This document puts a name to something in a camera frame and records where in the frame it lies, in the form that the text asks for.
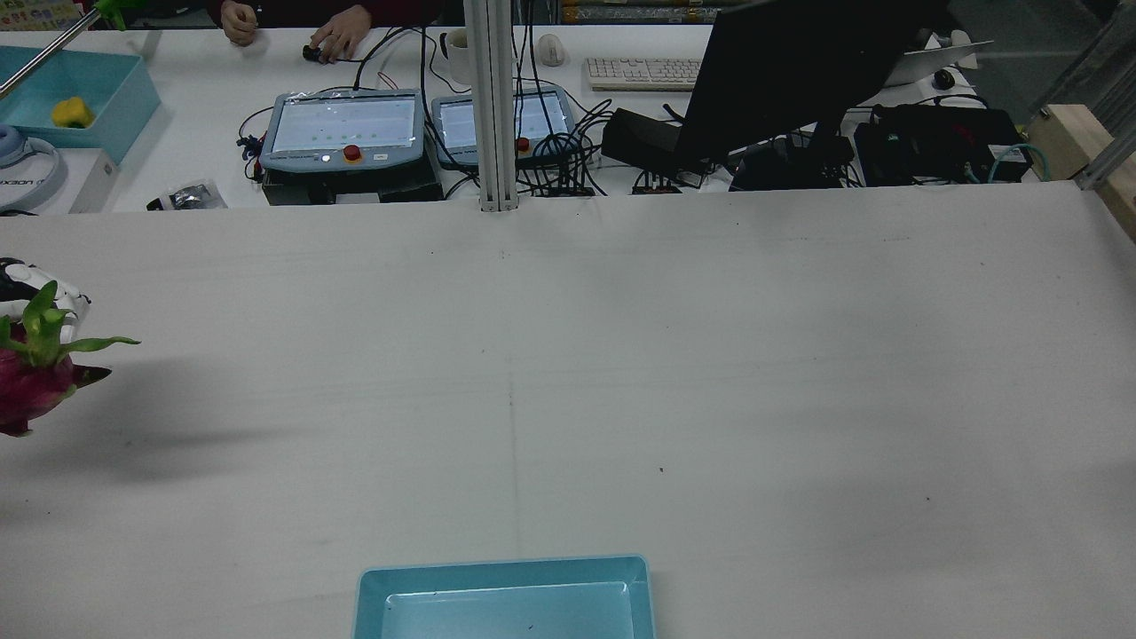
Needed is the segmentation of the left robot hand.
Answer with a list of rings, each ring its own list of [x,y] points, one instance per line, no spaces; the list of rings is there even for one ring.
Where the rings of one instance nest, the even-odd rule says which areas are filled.
[[[40,267],[11,257],[1,259],[1,315],[12,322],[20,322],[25,308],[42,288],[55,280],[56,294],[52,308],[66,309],[60,341],[72,343],[80,338],[80,330],[91,306],[91,299],[78,287],[41,269]]]

